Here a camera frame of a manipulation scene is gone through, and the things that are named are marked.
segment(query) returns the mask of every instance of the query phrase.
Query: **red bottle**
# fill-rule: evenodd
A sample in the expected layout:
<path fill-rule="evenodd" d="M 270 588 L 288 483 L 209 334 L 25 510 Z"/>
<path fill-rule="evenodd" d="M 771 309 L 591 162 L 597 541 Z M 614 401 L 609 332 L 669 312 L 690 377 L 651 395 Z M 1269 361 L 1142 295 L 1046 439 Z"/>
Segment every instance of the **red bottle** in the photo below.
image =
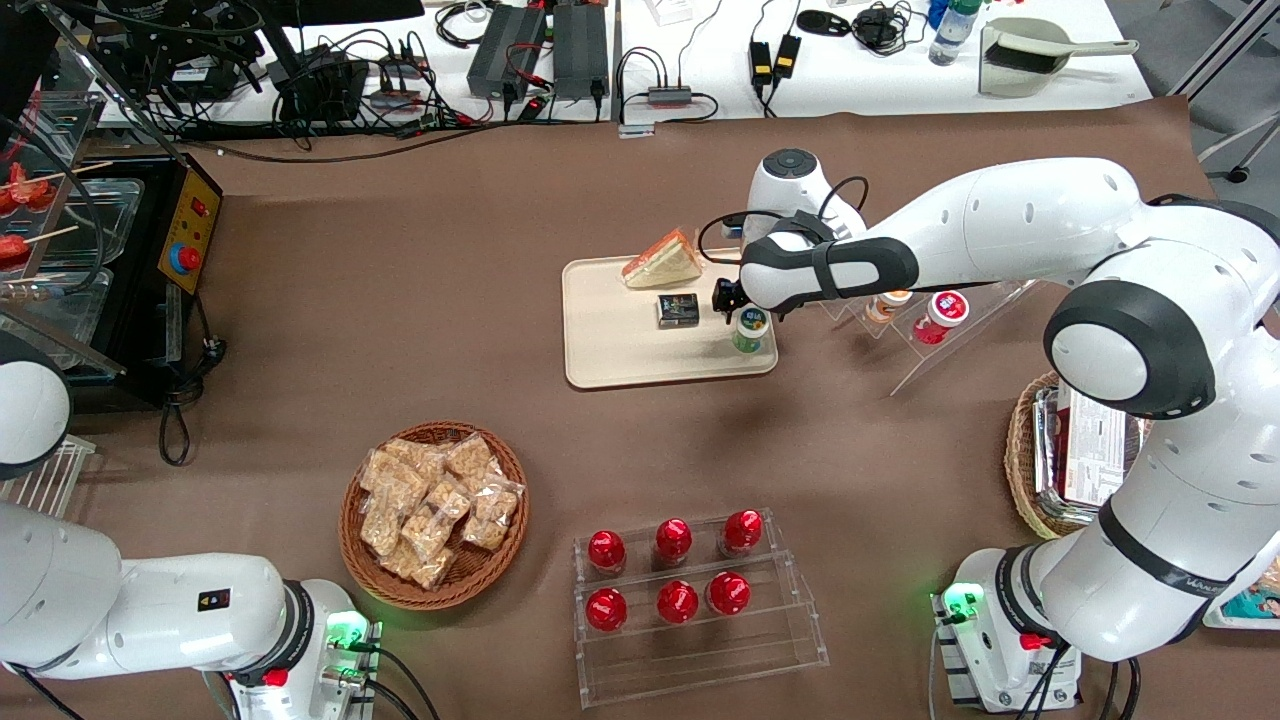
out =
<path fill-rule="evenodd" d="M 613 530 L 600 530 L 586 544 L 586 557 L 605 575 L 621 575 L 627 568 L 627 548 Z"/>
<path fill-rule="evenodd" d="M 719 550 L 724 557 L 745 557 L 764 536 L 764 518 L 755 510 L 742 510 L 724 520 Z"/>
<path fill-rule="evenodd" d="M 737 573 L 724 571 L 707 583 L 707 605 L 721 615 L 737 615 L 751 601 L 751 584 Z"/>
<path fill-rule="evenodd" d="M 675 568 L 685 561 L 692 544 L 694 533 L 689 529 L 689 523 L 680 518 L 672 518 L 658 525 L 658 532 L 653 538 L 653 555 L 659 565 Z"/>
<path fill-rule="evenodd" d="M 613 588 L 600 588 L 586 598 L 586 621 L 593 628 L 612 633 L 627 621 L 627 601 Z"/>
<path fill-rule="evenodd" d="M 685 580 L 672 580 L 658 591 L 658 615 L 678 625 L 698 614 L 698 591 Z"/>

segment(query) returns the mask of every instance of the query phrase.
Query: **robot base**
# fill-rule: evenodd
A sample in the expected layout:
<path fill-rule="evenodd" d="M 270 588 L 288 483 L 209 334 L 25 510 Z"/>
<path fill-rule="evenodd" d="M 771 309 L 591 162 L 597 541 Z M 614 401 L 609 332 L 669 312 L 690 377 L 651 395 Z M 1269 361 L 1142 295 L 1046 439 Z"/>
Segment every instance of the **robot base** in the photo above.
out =
<path fill-rule="evenodd" d="M 951 697 L 957 705 L 980 703 L 987 712 L 1021 710 L 1055 652 L 1023 650 L 1021 633 L 1010 624 L 996 594 L 996 568 L 1004 555 L 1001 550 L 974 552 L 960 564 L 955 583 L 933 598 Z M 969 619 L 942 625 L 945 618 L 956 612 Z M 1044 708 L 1075 706 L 1079 678 L 1080 653 L 1069 648 L 1053 670 Z M 1039 705 L 1039 696 L 1036 693 L 1033 708 Z"/>
<path fill-rule="evenodd" d="M 329 580 L 302 580 L 315 609 L 311 639 L 284 685 L 247 688 L 232 682 L 242 720 L 343 720 L 360 688 L 337 682 L 343 670 L 360 670 L 361 655 L 333 647 L 334 641 L 371 641 L 370 623 L 347 593 Z"/>

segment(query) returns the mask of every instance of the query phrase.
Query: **white table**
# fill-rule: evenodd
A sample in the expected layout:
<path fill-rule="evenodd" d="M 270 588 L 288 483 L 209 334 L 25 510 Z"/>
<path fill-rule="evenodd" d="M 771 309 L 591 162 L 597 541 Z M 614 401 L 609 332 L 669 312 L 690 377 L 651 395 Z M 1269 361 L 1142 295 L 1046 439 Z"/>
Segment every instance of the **white table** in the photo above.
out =
<path fill-rule="evenodd" d="M 516 3 L 515 0 L 504 0 L 504 1 L 511 5 L 521 5 L 521 6 L 524 5 L 524 3 Z M 329 40 L 338 41 L 358 29 L 378 28 L 385 32 L 388 36 L 390 36 L 392 46 L 397 50 L 397 53 L 399 51 L 398 46 L 399 41 L 404 40 L 404 36 L 410 31 L 416 31 L 417 35 L 422 37 L 422 44 L 426 46 L 428 60 L 431 63 L 431 67 L 435 68 L 435 74 L 436 74 L 435 87 L 440 91 L 440 94 L 449 102 L 449 105 L 453 106 L 454 110 L 458 110 L 460 113 L 466 113 L 472 118 L 480 118 L 488 111 L 489 102 L 486 100 L 472 96 L 471 91 L 467 88 L 467 69 L 471 67 L 471 59 L 475 56 L 476 46 L 472 45 L 471 47 L 463 50 L 460 47 L 454 47 L 440 40 L 435 35 L 436 10 L 438 10 L 436 6 L 428 8 L 425 15 L 407 20 L 390 20 L 383 23 L 367 23 L 358 26 L 311 26 L 303 28 L 302 38 L 300 38 L 298 31 L 296 28 L 287 27 L 284 28 L 284 31 L 285 36 L 289 38 L 289 42 L 293 45 L 293 47 L 296 50 L 301 50 L 303 45 L 306 45 L 307 47 L 316 46 L 319 44 L 319 38 L 321 35 L 326 37 L 326 41 Z M 612 6 L 607 8 L 605 38 L 608 44 L 611 63 L 613 58 L 613 37 L 616 35 L 613 28 L 613 17 L 614 17 L 613 8 Z M 453 31 L 461 37 L 479 37 L 480 35 L 484 33 L 484 28 L 488 24 L 488 22 L 489 22 L 488 17 L 480 19 L 479 22 L 474 22 L 466 15 L 460 15 L 449 20 L 448 27 L 451 31 Z M 374 32 L 366 32 L 364 35 L 360 35 L 358 38 L 376 40 L 378 42 L 383 42 L 381 36 Z M 261 70 L 261 68 L 265 68 L 268 63 L 275 60 L 275 53 L 271 51 L 271 47 L 266 44 L 266 38 L 262 37 L 261 32 L 259 32 L 259 40 L 262 42 L 262 47 L 266 50 L 266 54 L 262 58 L 259 58 L 257 60 L 257 64 L 260 67 L 255 68 L 257 70 L 257 76 L 261 77 L 266 74 L 264 70 Z M 413 53 L 415 54 L 421 53 L 421 50 L 419 50 L 417 42 L 413 42 Z M 379 59 L 385 56 L 385 51 L 379 51 L 378 47 L 362 42 L 351 49 L 351 55 L 369 58 L 369 59 Z M 538 65 L 534 73 L 547 79 L 553 79 L 552 56 L 553 56 L 552 54 L 544 50 L 539 56 Z M 279 94 L 275 91 L 275 87 L 271 86 L 271 82 L 269 79 L 262 79 L 261 85 L 262 85 L 261 94 L 253 92 L 252 87 L 243 87 L 236 91 L 236 94 L 232 95 L 232 97 L 229 97 L 228 100 L 224 100 L 221 102 L 215 102 L 212 108 L 209 110 L 207 119 L 230 124 L 261 124 L 270 122 L 271 108 Z M 375 90 L 378 90 L 378 87 L 379 87 L 378 69 L 375 67 L 370 73 L 369 79 L 365 82 L 365 91 L 366 94 L 374 92 Z M 410 90 L 420 90 L 424 92 L 426 91 L 426 83 L 422 82 L 421 79 L 408 81 L 407 87 Z M 538 91 L 538 88 L 530 87 L 530 95 L 532 95 L 535 91 Z M 520 114 L 520 109 L 524 108 L 524 105 L 525 105 L 524 100 L 518 100 L 515 105 L 512 105 L 511 108 L 512 119 L 515 119 L 516 115 Z M 154 108 L 156 108 L 159 111 L 164 114 L 169 113 L 169 110 L 165 109 L 163 105 L 154 105 Z M 191 108 L 188 106 L 182 106 L 182 108 L 184 111 L 188 113 L 191 111 Z M 493 109 L 494 109 L 494 118 L 500 120 L 502 101 L 495 100 L 493 102 Z M 369 113 L 367 109 L 364 113 L 365 115 L 372 118 L 372 115 Z M 545 118 L 547 113 L 544 111 L 541 117 Z M 590 97 L 581 100 L 579 102 L 573 102 L 571 100 L 558 100 L 554 104 L 553 118 L 561 120 L 594 120 L 595 104 L 591 101 Z M 393 123 L 404 122 L 403 118 L 396 118 L 396 117 L 390 117 L 388 119 Z M 602 119 L 603 120 L 609 119 L 608 99 L 604 100 L 604 111 L 602 113 Z M 99 127 L 106 127 L 106 128 L 124 128 L 131 126 L 133 126 L 133 123 L 129 122 L 129 119 L 124 117 L 123 113 L 120 113 L 119 108 L 115 104 L 108 105 L 106 110 L 104 110 L 102 113 L 101 120 L 99 122 Z"/>
<path fill-rule="evenodd" d="M 677 55 L 689 40 L 694 26 L 716 8 L 716 0 L 692 0 L 694 19 L 658 27 L 645 0 L 621 3 L 622 46 L 644 45 L 658 50 L 676 82 Z M 760 14 L 763 0 L 724 0 L 710 22 L 703 26 L 692 45 L 685 51 L 684 82 L 695 92 L 714 96 L 721 105 L 718 119 L 759 118 L 760 102 L 748 79 L 746 45 L 751 27 Z M 826 0 L 799 0 L 801 10 L 832 10 Z M 925 12 L 928 0 L 910 0 L 916 10 Z M 867 4 L 838 8 L 836 14 L 852 19 Z M 778 40 L 787 29 L 795 0 L 776 0 L 768 6 L 756 40 L 769 42 L 776 53 Z M 978 36 L 988 20 L 1001 17 L 1036 17 L 1055 22 L 1066 29 L 1073 41 L 1091 42 L 1120 40 L 1121 35 L 1105 0 L 1025 0 L 1012 4 L 996 1 L 980 10 L 973 35 L 960 58 L 950 67 L 937 67 L 928 59 L 934 31 L 915 17 L 908 38 L 924 41 L 909 45 L 888 58 L 878 58 L 852 37 L 820 37 L 795 31 L 801 37 L 795 74 L 780 86 L 771 108 L 780 117 L 819 117 L 832 113 L 861 115 L 908 115 L 933 113 L 992 113 L 1010 110 L 1084 110 L 1114 108 L 1148 100 L 1151 92 L 1130 56 L 1079 58 L 1038 95 L 1025 99 L 997 99 L 978 95 Z M 641 92 L 653 82 L 653 68 L 632 58 L 623 77 L 627 95 Z M 627 123 L 648 123 L 677 117 L 699 115 L 709 105 L 680 110 L 658 110 L 644 99 L 627 105 Z"/>

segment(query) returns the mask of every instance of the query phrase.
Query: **wicker basket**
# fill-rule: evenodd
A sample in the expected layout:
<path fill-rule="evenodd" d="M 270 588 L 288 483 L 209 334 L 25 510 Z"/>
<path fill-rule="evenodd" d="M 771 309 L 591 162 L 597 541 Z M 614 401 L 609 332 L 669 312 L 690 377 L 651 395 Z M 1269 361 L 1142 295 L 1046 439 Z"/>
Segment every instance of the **wicker basket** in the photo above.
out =
<path fill-rule="evenodd" d="M 516 551 L 520 550 L 520 546 L 525 541 L 525 528 L 529 525 L 529 483 L 525 482 L 525 473 L 520 469 L 520 462 L 516 460 L 516 455 L 511 452 L 511 448 L 507 447 L 507 443 L 483 428 L 448 420 L 425 423 L 399 432 L 396 437 L 413 442 L 443 443 L 458 442 L 471 433 L 480 433 L 489 443 L 489 448 L 493 450 L 507 479 L 526 487 L 526 491 L 521 495 L 520 506 L 516 510 L 516 521 L 507 532 L 502 547 L 489 552 L 463 543 L 461 538 L 462 523 L 458 523 L 445 546 L 457 553 L 457 559 L 439 588 L 434 591 L 424 589 L 417 583 L 403 580 L 396 574 L 384 570 L 378 564 L 374 551 L 360 539 L 360 527 L 364 523 L 360 506 L 364 503 L 366 492 L 360 487 L 360 470 L 357 469 L 356 475 L 351 479 L 351 484 L 347 486 L 347 495 L 342 498 L 338 539 L 342 543 L 342 560 L 347 564 L 347 570 L 362 588 L 369 591 L 369 594 L 389 605 L 408 610 L 442 610 L 444 607 L 453 607 L 471 600 L 492 585 L 516 557 Z"/>
<path fill-rule="evenodd" d="M 1005 477 L 1014 496 L 1018 514 L 1042 538 L 1059 538 L 1084 525 L 1047 515 L 1036 502 L 1036 393 L 1057 384 L 1057 373 L 1047 373 L 1027 386 L 1018 397 L 1014 416 L 1009 420 L 1009 445 L 1005 447 Z"/>

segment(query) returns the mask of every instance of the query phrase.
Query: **dustpan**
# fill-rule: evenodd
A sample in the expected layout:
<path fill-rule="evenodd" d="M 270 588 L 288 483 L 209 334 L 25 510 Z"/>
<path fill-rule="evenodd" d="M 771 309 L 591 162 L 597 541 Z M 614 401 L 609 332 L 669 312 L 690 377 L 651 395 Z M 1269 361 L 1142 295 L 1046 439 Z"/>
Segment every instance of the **dustpan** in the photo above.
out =
<path fill-rule="evenodd" d="M 982 28 L 978 92 L 1029 97 L 1047 86 L 1071 58 L 1132 55 L 1134 40 L 1071 42 L 1060 26 L 1037 18 L 1000 18 Z"/>

